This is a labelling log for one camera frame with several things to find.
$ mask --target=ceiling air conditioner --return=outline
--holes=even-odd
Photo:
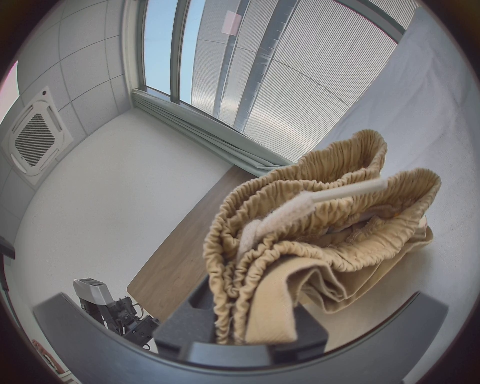
[[[3,151],[35,185],[47,166],[73,141],[45,87],[23,109],[2,142]]]

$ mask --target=folded fabric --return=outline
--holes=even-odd
[[[265,307],[265,300],[273,301],[262,293],[270,294],[271,279],[281,287],[276,294],[283,295],[277,319],[288,324],[300,289],[334,312],[391,268],[380,264],[400,255],[410,239],[416,238],[420,220],[440,187],[440,179],[431,171],[402,172],[390,178],[382,192],[318,203],[304,215],[287,213],[280,226],[262,225],[269,222],[272,211],[303,191],[379,177],[385,153],[380,134],[361,131],[325,150],[308,153],[298,164],[243,183],[227,196],[204,243],[218,343],[230,342],[232,333],[236,344],[267,339],[288,342],[296,337],[291,322],[282,331],[272,328],[270,338],[257,336],[274,321],[271,313],[257,310]],[[428,241],[420,235],[417,245]],[[263,276],[266,285],[260,283]],[[279,336],[284,331],[287,336]]]

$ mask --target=white cloth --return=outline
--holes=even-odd
[[[316,149],[373,129],[388,143],[382,177],[416,167],[437,173],[442,188],[427,214],[435,239],[343,311],[310,308],[330,334],[328,349],[373,328],[417,290],[448,304],[449,313],[405,383],[420,379],[452,342],[480,291],[479,125],[480,95],[469,68],[418,9],[385,68]]]

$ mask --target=black plastic mount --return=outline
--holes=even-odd
[[[319,357],[327,331],[302,306],[294,309],[297,341],[279,345],[215,344],[215,313],[208,278],[154,332],[159,355],[216,367],[262,367]]]

